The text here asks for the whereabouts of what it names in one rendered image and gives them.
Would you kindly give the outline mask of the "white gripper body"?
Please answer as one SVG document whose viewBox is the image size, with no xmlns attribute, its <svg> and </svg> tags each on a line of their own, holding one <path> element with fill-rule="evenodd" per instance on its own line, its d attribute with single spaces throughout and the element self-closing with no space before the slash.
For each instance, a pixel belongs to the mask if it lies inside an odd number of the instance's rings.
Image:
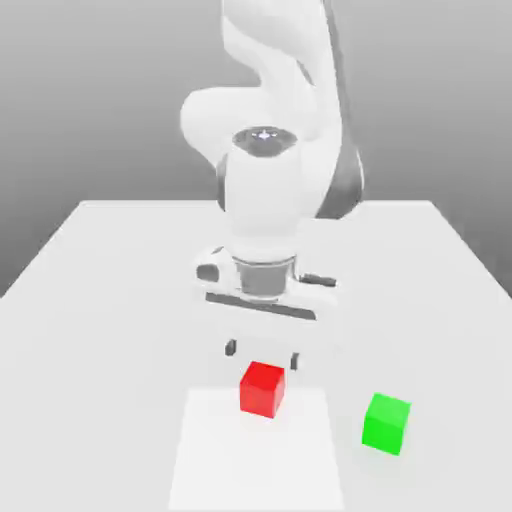
<svg viewBox="0 0 512 512">
<path fill-rule="evenodd" d="M 308 346 L 327 339 L 339 313 L 339 294 L 335 288 L 294 286 L 277 300 L 264 301 L 203 288 L 200 305 L 218 344 L 236 339 Z"/>
</svg>

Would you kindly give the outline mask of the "small red cube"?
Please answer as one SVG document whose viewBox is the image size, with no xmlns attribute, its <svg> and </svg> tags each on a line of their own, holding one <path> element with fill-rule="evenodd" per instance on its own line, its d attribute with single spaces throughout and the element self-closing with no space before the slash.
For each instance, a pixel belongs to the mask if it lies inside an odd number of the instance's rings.
<svg viewBox="0 0 512 512">
<path fill-rule="evenodd" d="M 285 392 L 282 367 L 252 361 L 239 385 L 240 410 L 274 418 Z"/>
</svg>

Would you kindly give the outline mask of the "small green cube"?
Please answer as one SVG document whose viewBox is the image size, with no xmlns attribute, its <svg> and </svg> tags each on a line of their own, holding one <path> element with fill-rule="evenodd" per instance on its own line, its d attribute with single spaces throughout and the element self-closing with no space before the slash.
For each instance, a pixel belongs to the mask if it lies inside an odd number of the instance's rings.
<svg viewBox="0 0 512 512">
<path fill-rule="evenodd" d="M 398 456 L 410 409 L 410 402 L 375 393 L 365 413 L 362 444 Z"/>
</svg>

